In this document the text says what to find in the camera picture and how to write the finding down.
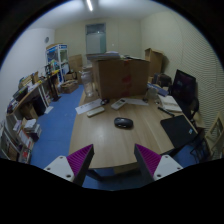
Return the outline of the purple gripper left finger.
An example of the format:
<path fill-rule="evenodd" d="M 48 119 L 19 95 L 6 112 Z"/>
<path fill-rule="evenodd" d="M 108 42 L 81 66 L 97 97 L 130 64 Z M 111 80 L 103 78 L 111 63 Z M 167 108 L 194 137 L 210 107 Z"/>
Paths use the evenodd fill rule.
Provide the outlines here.
<path fill-rule="evenodd" d="M 82 186 L 93 156 L 94 147 L 90 144 L 69 156 L 58 156 L 44 170 Z"/>

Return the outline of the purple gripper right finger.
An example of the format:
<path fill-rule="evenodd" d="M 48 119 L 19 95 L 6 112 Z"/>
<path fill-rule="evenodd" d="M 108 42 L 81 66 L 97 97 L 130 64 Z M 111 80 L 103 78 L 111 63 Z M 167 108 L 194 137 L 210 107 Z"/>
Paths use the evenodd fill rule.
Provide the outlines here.
<path fill-rule="evenodd" d="M 182 169 L 182 166 L 169 155 L 159 155 L 139 144 L 134 147 L 134 155 L 146 182 L 160 180 Z"/>

